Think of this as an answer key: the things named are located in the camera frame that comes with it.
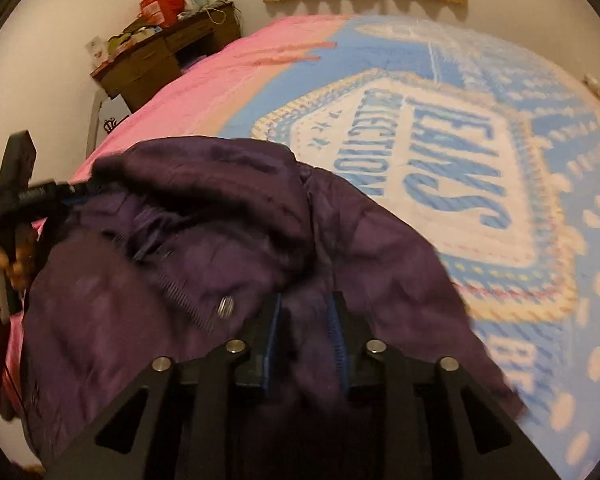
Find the person's left hand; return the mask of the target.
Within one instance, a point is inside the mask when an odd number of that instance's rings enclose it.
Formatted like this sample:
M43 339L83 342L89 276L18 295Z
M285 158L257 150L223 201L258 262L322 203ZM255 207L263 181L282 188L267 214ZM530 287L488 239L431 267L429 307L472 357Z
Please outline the person's left hand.
M11 262L0 246L0 276L9 282L17 292L24 292L31 284L34 275L35 245L38 231L33 226L20 226L16 231L16 256Z

